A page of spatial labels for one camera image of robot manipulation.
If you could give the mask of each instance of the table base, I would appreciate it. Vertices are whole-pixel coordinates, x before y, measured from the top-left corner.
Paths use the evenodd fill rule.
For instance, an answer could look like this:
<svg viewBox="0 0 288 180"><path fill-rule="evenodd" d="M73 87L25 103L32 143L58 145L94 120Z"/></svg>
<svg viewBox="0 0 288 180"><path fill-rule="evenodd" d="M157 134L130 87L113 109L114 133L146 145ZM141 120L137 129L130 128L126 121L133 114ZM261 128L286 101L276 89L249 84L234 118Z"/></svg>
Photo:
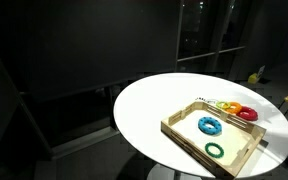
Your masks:
<svg viewBox="0 0 288 180"><path fill-rule="evenodd" d="M147 180L202 180L197 176L191 176L179 171L174 171L163 165L156 164L147 176Z"/></svg>

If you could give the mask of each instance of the plastic ring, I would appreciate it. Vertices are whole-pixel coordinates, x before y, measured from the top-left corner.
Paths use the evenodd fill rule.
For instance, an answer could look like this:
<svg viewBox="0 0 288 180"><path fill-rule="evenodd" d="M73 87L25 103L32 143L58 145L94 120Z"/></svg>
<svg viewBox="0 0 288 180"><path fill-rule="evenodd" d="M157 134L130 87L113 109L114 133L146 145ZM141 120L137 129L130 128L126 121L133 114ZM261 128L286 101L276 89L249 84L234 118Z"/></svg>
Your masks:
<svg viewBox="0 0 288 180"><path fill-rule="evenodd" d="M226 112L232 113L232 114L237 114L242 110L242 106L240 105L240 103L237 102L230 102L231 107L225 109Z"/></svg>
<svg viewBox="0 0 288 180"><path fill-rule="evenodd" d="M225 101L218 101L216 103L216 107L220 108L220 109L227 109L231 107L231 104L229 102L225 102Z"/></svg>
<svg viewBox="0 0 288 180"><path fill-rule="evenodd" d="M242 106L242 110L236 115L248 121L256 121L258 117L257 112L254 109L247 106Z"/></svg>
<svg viewBox="0 0 288 180"><path fill-rule="evenodd" d="M211 117L203 117L198 121L198 128L205 134L215 135L222 131L222 125L216 119Z"/></svg>
<svg viewBox="0 0 288 180"><path fill-rule="evenodd" d="M212 152L209 150L209 147L210 147L210 146L216 147L218 150L220 150L220 153L219 153L219 154L214 154L214 153L212 153ZM221 158L221 157L224 156L224 150L223 150L223 148L222 148L220 145L218 145L218 144L216 144L216 143L213 143L213 142L207 143L207 144L205 145L205 151L207 152L208 155L212 156L213 158Z"/></svg>

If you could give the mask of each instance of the green ring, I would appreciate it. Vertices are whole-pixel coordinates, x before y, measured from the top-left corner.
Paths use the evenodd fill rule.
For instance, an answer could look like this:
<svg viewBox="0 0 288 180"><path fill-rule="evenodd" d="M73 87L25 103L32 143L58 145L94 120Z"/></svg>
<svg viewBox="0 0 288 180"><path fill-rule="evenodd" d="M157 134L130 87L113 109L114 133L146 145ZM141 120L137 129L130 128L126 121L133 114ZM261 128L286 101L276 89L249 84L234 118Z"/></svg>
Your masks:
<svg viewBox="0 0 288 180"><path fill-rule="evenodd" d="M227 108L230 108L231 107L231 104L229 103L229 102L225 102L225 101L218 101L217 103L216 103L216 107L218 107L218 108L220 108L220 109L223 109L222 107L223 107L223 105L222 104L227 104Z"/></svg>
<svg viewBox="0 0 288 180"><path fill-rule="evenodd" d="M213 153L208 149L210 146L216 147L218 150L220 150L220 153L219 153L219 154L213 154ZM207 144L205 145L205 151L207 152L208 155L212 156L213 158L221 158L221 157L224 156L224 150L223 150L223 148L222 148L220 145L218 145L218 144L216 144L216 143L213 143L213 142L207 143Z"/></svg>

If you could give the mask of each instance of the yellow object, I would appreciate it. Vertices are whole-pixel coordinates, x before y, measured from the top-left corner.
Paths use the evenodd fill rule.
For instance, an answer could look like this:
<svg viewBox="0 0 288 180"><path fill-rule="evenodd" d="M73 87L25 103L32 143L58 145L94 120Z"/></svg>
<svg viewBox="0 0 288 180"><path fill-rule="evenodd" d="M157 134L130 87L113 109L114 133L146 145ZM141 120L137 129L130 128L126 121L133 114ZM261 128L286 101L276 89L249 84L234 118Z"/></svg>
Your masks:
<svg viewBox="0 0 288 180"><path fill-rule="evenodd" d="M248 83L256 84L259 79L257 78L257 73L254 73L248 77Z"/></svg>

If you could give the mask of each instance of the table top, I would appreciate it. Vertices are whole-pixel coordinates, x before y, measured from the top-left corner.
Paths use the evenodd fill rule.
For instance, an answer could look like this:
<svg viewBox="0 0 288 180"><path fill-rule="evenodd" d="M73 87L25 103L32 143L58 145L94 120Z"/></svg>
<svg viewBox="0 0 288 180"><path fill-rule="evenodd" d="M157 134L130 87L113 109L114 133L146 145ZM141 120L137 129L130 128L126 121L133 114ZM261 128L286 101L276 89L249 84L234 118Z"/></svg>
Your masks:
<svg viewBox="0 0 288 180"><path fill-rule="evenodd" d="M237 178L268 172L288 156L288 121L267 99L236 83L199 74L169 73L134 82L118 96L114 118L125 139L156 162L178 171L214 177L161 132L161 120L196 98L240 102L258 113L254 122L266 129Z"/></svg>

